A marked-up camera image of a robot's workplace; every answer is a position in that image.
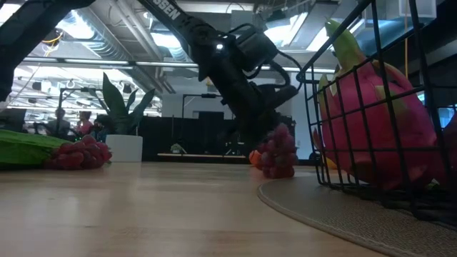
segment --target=ceiling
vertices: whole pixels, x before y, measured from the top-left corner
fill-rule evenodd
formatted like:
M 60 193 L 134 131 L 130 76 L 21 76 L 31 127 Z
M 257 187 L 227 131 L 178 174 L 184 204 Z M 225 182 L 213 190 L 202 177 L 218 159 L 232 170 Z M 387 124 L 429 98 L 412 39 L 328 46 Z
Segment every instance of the ceiling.
M 255 24 L 265 30 L 265 34 L 280 50 L 304 65 L 327 39 L 323 30 L 324 22 L 330 18 L 337 21 L 344 20 L 357 5 L 357 0 L 242 0 L 237 3 L 222 0 L 179 0 L 177 3 L 185 12 L 205 20 L 221 31 L 228 31 L 245 22 Z M 15 12 L 18 7 L 7 4 L 0 9 L 0 23 L 4 22 L 5 17 Z M 283 13 L 286 16 L 282 21 L 287 21 L 288 24 L 274 27 L 268 18 L 273 11 L 281 9 L 285 9 Z M 387 9 L 381 11 L 386 12 L 386 20 L 398 21 L 396 17 L 388 17 Z M 369 20 L 369 14 L 364 14 L 351 25 L 351 32 L 358 37 L 362 46 L 373 45 L 371 41 L 373 37 L 367 36 L 370 32 L 373 33 L 372 26 L 367 22 Z M 40 44 L 30 56 L 191 62 L 176 38 L 170 35 L 168 29 L 147 12 L 137 0 L 95 1 L 88 8 L 72 11 L 58 25 L 58 28 L 64 30 L 59 44 L 57 46 Z M 391 34 L 397 36 L 402 29 L 394 28 L 394 32 L 384 37 L 387 38 Z M 277 57 L 276 61 L 282 66 L 295 68 L 293 63 L 282 56 Z M 331 73 L 336 64 L 333 54 L 326 51 L 315 62 L 315 67 Z M 154 66 L 119 67 L 88 63 L 53 64 L 40 67 L 37 65 L 38 62 L 26 63 L 16 69 L 14 92 L 10 95 L 11 99 L 18 96 L 10 106 L 36 107 L 35 113 L 46 113 L 44 116 L 39 115 L 38 118 L 30 116 L 32 117 L 30 120 L 53 118 L 52 110 L 57 106 L 58 101 L 55 98 L 59 96 L 60 86 L 74 82 L 75 88 L 88 85 L 100 87 L 103 72 L 107 73 L 121 91 L 126 84 L 132 89 L 140 89 L 142 94 L 155 88 L 157 98 L 146 112 L 155 116 L 160 115 L 160 98 L 163 94 L 203 94 L 214 90 L 210 81 L 198 81 L 196 69 Z M 281 80 L 278 74 L 271 71 L 262 71 L 258 78 L 254 79 L 256 83 L 281 83 Z M 31 85 L 34 81 L 44 81 L 42 84 L 49 85 L 49 90 L 33 90 Z M 36 104 L 29 102 L 31 97 L 36 97 Z M 90 104 L 84 105 L 84 108 L 102 111 L 96 99 L 76 92 L 65 100 L 64 105 L 70 109 L 81 109 L 81 103 L 77 102 L 77 98 L 80 100 L 89 98 Z

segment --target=ductwork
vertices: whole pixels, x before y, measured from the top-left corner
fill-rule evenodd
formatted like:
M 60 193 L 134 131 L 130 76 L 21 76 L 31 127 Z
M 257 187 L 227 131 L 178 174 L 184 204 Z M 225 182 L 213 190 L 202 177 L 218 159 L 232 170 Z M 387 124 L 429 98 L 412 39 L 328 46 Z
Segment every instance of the ductwork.
M 90 27 L 95 32 L 91 39 L 94 40 L 94 43 L 84 43 L 84 46 L 98 54 L 102 59 L 133 59 L 131 54 L 121 45 L 116 37 L 106 28 L 105 24 L 93 13 L 90 8 L 72 11 L 62 21 L 67 24 L 84 22 L 85 26 Z M 135 66 L 133 69 L 122 69 L 120 71 L 125 73 L 127 76 L 130 76 L 144 91 L 152 90 L 153 87 L 160 93 L 163 93 L 164 91 L 161 86 L 163 82 L 158 78 L 149 76 L 140 67 Z

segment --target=grapes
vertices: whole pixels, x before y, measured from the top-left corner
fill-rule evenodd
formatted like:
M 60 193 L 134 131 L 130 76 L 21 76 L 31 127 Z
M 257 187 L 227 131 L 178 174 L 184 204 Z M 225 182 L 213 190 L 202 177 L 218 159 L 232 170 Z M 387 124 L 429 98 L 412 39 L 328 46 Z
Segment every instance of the grapes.
M 43 162 L 44 168 L 79 170 L 100 168 L 112 157 L 106 144 L 89 135 L 75 143 L 63 143 Z
M 267 142 L 258 147 L 262 153 L 258 168 L 266 178 L 290 178 L 297 163 L 295 139 L 285 124 L 280 124 L 268 133 Z

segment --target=dragon fruit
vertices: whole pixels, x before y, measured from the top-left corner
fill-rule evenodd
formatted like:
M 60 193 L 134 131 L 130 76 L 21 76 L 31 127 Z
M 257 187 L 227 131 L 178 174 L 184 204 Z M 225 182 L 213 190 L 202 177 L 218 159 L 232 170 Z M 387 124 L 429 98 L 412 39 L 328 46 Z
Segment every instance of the dragon fruit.
M 329 20 L 325 25 L 327 34 L 331 36 L 338 26 L 338 22 Z M 355 65 L 366 60 L 356 39 L 348 30 L 345 30 L 335 40 L 333 47 L 341 67 L 338 73 L 335 74 L 335 77 L 346 73 Z M 385 67 L 388 79 L 391 81 L 388 83 L 391 96 L 407 92 L 413 88 L 408 79 L 399 70 L 388 64 L 385 64 Z M 382 78 L 378 75 L 378 69 L 379 62 L 375 60 L 368 62 L 357 70 L 364 105 L 372 104 L 386 97 Z M 319 89 L 322 89 L 327 84 L 328 79 L 324 75 L 321 77 Z M 347 113 L 360 108 L 354 75 L 349 74 L 341 78 L 339 86 L 344 111 Z M 330 116 L 340 115 L 341 104 L 337 88 L 335 84 L 332 84 L 318 95 L 321 118 L 323 120 L 328 118 L 323 94 L 326 94 Z M 433 130 L 433 124 L 417 95 L 411 94 L 393 100 L 392 104 L 402 147 L 429 147 L 435 144 L 436 135 Z M 387 104 L 380 104 L 366 109 L 366 116 L 373 148 L 396 148 Z M 352 148 L 368 149 L 367 135 L 363 126 L 361 111 L 346 115 L 346 119 Z M 343 125 L 343 119 L 332 120 L 332 127 L 336 148 L 347 150 L 348 139 Z M 328 122 L 323 122 L 322 124 L 322 136 L 326 150 L 333 150 Z M 316 130 L 313 132 L 313 140 L 316 146 L 322 149 Z M 404 153 L 408 174 L 413 185 L 421 188 L 430 183 L 433 174 L 429 171 L 428 166 L 432 162 L 433 154 L 425 151 L 405 151 Z M 351 164 L 348 151 L 338 151 L 337 154 L 338 165 L 341 169 L 352 175 L 354 175 L 354 170 L 357 170 L 358 178 L 362 181 L 378 184 L 383 189 L 393 189 L 402 186 L 400 158 L 396 151 L 375 151 L 378 180 L 375 179 L 373 162 L 368 151 L 353 152 L 355 167 Z M 336 163 L 336 154 L 334 151 L 326 151 L 326 157 Z

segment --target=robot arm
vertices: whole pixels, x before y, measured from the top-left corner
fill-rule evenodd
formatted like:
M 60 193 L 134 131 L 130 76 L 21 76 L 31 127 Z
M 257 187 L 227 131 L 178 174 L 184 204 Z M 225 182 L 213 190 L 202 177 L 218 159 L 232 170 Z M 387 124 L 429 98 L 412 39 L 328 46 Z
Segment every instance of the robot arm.
M 95 0 L 28 0 L 0 27 L 0 101 L 11 92 L 14 69 L 70 10 L 90 5 Z M 172 0 L 139 0 L 181 42 L 184 51 L 199 65 L 199 80 L 209 77 L 223 100 L 236 116 L 238 129 L 250 144 L 258 143 L 278 125 L 274 109 L 298 92 L 290 78 L 273 61 L 275 45 L 250 24 L 236 38 L 215 30 L 205 21 L 186 14 Z M 286 85 L 257 86 L 249 82 L 250 72 L 270 64 L 285 78 Z

